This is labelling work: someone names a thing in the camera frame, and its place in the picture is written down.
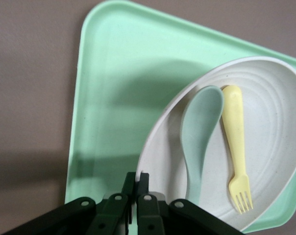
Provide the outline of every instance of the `plate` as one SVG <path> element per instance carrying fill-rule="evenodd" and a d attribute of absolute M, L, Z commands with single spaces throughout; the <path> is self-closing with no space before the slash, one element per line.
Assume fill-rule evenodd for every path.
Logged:
<path fill-rule="evenodd" d="M 242 90 L 246 166 L 254 209 L 242 215 L 234 209 L 228 193 L 234 170 L 221 125 L 208 144 L 198 205 L 243 231 L 271 206 L 296 171 L 296 71 L 287 63 L 271 57 L 241 58 L 187 86 L 153 127 L 140 156 L 137 177 L 149 173 L 149 190 L 163 193 L 168 203 L 185 198 L 180 124 L 187 102 L 209 85 L 237 85 Z"/>

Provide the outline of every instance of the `light blue spoon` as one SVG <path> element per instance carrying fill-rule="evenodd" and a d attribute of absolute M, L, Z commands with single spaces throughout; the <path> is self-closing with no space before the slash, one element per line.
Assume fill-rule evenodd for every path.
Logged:
<path fill-rule="evenodd" d="M 207 145 L 221 118 L 224 98 L 219 87 L 207 86 L 189 101 L 181 124 L 181 143 L 187 168 L 186 199 L 198 205 Z"/>

